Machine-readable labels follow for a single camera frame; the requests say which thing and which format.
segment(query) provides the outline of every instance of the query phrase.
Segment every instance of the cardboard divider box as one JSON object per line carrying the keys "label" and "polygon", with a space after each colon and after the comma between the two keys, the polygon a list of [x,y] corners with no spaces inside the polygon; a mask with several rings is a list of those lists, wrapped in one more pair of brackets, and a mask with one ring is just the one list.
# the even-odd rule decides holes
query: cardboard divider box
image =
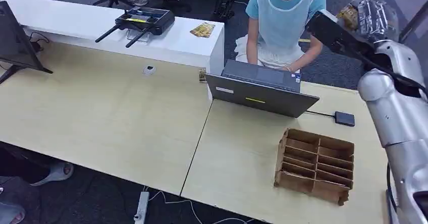
{"label": "cardboard divider box", "polygon": [[353,186],[352,142],[287,129],[278,146],[276,187],[343,205]]}

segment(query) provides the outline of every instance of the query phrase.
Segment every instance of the hand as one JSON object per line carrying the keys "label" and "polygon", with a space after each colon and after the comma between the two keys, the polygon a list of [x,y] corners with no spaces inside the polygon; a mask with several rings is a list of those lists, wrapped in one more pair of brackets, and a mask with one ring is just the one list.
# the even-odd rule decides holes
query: hand
{"label": "hand", "polygon": [[291,68],[291,66],[285,66],[281,68],[284,71],[290,71],[290,72],[294,72],[293,69]]}

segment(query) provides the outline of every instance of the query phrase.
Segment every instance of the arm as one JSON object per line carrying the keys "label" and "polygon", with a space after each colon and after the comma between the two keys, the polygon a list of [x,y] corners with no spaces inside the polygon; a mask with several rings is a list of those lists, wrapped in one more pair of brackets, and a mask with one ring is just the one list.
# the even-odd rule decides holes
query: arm
{"label": "arm", "polygon": [[247,60],[257,64],[258,20],[250,17],[248,21]]}
{"label": "arm", "polygon": [[303,68],[304,66],[312,62],[321,53],[322,49],[323,44],[314,36],[310,36],[309,50],[290,66],[286,66],[283,69],[291,72],[296,72],[297,70]]}

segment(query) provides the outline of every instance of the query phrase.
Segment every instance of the foot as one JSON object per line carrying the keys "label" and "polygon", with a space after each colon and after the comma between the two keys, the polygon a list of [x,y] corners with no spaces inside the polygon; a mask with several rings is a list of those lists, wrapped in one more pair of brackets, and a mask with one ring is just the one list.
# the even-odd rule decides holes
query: foot
{"label": "foot", "polygon": [[0,202],[0,223],[18,224],[25,217],[22,206],[12,203]]}
{"label": "foot", "polygon": [[43,180],[30,184],[31,186],[40,186],[51,181],[66,180],[73,174],[74,166],[69,162],[59,162],[50,166],[49,175]]}
{"label": "foot", "polygon": [[135,6],[145,6],[148,3],[148,0],[127,0]]}
{"label": "foot", "polygon": [[20,222],[22,222],[22,220],[24,219],[24,214],[19,213],[12,221],[11,224],[18,224]]}

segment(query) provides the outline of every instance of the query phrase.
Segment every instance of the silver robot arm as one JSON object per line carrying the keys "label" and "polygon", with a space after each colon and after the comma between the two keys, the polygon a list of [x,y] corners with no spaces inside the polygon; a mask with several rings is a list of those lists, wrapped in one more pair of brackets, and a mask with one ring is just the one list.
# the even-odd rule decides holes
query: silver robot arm
{"label": "silver robot arm", "polygon": [[[408,47],[383,42],[376,50],[391,59],[395,73],[421,85],[419,60]],[[428,103],[426,96],[408,96],[397,90],[388,74],[372,69],[358,83],[371,118],[385,148],[397,190],[397,215],[401,224],[428,224]]]}
{"label": "silver robot arm", "polygon": [[373,0],[354,0],[338,17],[317,12],[306,26],[333,52],[366,63],[358,91],[388,156],[398,220],[428,224],[427,94],[419,60],[396,42],[397,28],[394,10]]}

